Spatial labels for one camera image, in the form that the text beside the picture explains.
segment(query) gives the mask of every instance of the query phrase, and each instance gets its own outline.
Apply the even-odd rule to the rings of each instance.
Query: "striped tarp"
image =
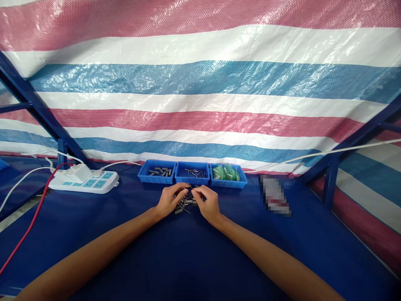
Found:
[[[400,138],[384,131],[369,143]],[[323,186],[322,178],[312,188],[321,194]],[[333,211],[401,277],[400,187],[400,143],[360,149],[340,164]]]
[[[398,0],[3,0],[0,49],[94,160],[300,175],[401,90]],[[15,99],[3,89],[2,103]],[[24,111],[0,151],[55,147]]]

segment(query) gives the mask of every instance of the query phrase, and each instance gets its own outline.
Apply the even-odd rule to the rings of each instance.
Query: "power strip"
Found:
[[[83,183],[65,182],[64,180],[54,178],[50,181],[49,188],[54,190],[67,190],[78,192],[89,192],[96,194],[105,194],[117,187],[120,176],[115,171],[103,171],[100,176],[91,176]]]

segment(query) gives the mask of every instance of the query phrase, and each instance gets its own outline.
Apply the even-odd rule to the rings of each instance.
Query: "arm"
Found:
[[[203,202],[200,194],[206,197]],[[293,300],[344,300],[318,275],[291,255],[220,213],[218,196],[206,186],[192,189],[202,215],[231,239]]]
[[[75,251],[32,281],[15,301],[67,300],[138,236],[169,215],[188,193],[186,183],[163,189],[159,204]]]

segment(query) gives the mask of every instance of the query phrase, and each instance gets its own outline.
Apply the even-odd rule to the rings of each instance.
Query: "small blue tray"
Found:
[[[197,178],[193,174],[188,173],[185,169],[196,169],[204,171],[205,178]],[[193,185],[207,185],[210,180],[210,171],[207,163],[196,162],[178,162],[177,171],[175,173],[175,180],[177,183],[185,182]]]
[[[160,173],[160,175],[151,176],[150,173],[148,172],[148,170],[149,169],[155,170],[155,167],[167,167],[168,169],[172,169],[171,176],[162,177],[161,176],[162,173]],[[176,168],[177,168],[176,162],[146,160],[145,164],[139,170],[138,177],[142,183],[172,184]]]
[[[237,169],[240,181],[227,181],[227,180],[213,179],[213,168],[215,168],[219,165],[222,165],[223,167],[225,166],[225,164],[209,164],[211,186],[243,189],[244,186],[248,183],[245,173],[242,170],[241,166],[239,166],[239,165],[231,165],[231,167],[233,168],[233,170]]]

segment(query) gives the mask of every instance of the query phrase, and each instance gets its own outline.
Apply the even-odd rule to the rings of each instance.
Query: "pile of metal parts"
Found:
[[[196,202],[196,200],[194,199],[194,197],[193,197],[193,195],[192,195],[192,193],[191,193],[191,190],[188,190],[187,195],[186,195],[185,197],[183,197],[183,198],[181,199],[181,201],[178,203],[178,205],[176,206],[176,208],[175,208],[175,210],[174,210],[174,213],[175,213],[175,214],[178,214],[178,213],[181,213],[181,212],[183,212],[183,211],[185,210],[186,212],[188,212],[189,214],[191,214],[187,209],[185,209],[185,207],[186,207],[187,205],[192,205],[192,206],[197,206],[197,207],[199,207],[199,206],[198,206],[198,203]]]
[[[149,169],[148,172],[150,173],[151,176],[154,175],[161,175],[160,176],[171,176],[171,169],[168,169],[167,167],[155,167],[154,170]]]
[[[189,173],[193,174],[197,178],[206,178],[206,172],[205,171],[198,171],[197,169],[184,169]]]

